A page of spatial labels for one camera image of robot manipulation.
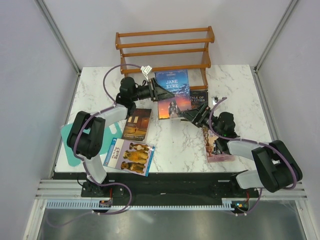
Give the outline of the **A Tale of Two Cities book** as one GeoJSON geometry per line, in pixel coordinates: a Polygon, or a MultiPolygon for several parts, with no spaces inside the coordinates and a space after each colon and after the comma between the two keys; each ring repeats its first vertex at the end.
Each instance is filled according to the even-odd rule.
{"type": "Polygon", "coordinates": [[[190,90],[191,109],[196,109],[202,104],[208,105],[208,90],[190,90]]]}

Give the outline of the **Kate DiCamillo dark book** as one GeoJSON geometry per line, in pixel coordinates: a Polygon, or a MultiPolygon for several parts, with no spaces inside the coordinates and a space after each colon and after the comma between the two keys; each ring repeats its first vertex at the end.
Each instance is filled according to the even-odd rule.
{"type": "Polygon", "coordinates": [[[125,123],[122,139],[145,143],[151,114],[150,108],[136,108],[125,123]]]}

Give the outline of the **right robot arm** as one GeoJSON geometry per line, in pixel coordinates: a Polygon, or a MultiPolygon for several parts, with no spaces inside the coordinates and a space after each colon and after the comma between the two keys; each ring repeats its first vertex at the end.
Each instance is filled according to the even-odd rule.
{"type": "Polygon", "coordinates": [[[213,115],[207,105],[185,110],[181,115],[198,128],[207,128],[217,139],[215,149],[219,155],[240,156],[252,160],[255,170],[245,170],[235,175],[229,191],[235,197],[242,196],[249,188],[264,188],[270,193],[281,189],[294,189],[303,173],[283,141],[269,143],[240,138],[235,132],[234,116],[230,112],[213,115]]]}

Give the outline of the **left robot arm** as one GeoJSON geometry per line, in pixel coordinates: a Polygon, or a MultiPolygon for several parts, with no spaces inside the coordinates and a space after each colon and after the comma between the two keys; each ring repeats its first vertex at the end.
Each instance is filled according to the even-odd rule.
{"type": "Polygon", "coordinates": [[[151,99],[158,102],[174,96],[160,86],[155,78],[149,79],[144,85],[138,85],[132,77],[124,77],[112,106],[93,114],[85,111],[77,113],[67,138],[67,146],[81,160],[95,194],[99,197],[106,196],[112,185],[105,181],[107,172],[100,158],[105,127],[130,117],[138,100],[151,99]]]}

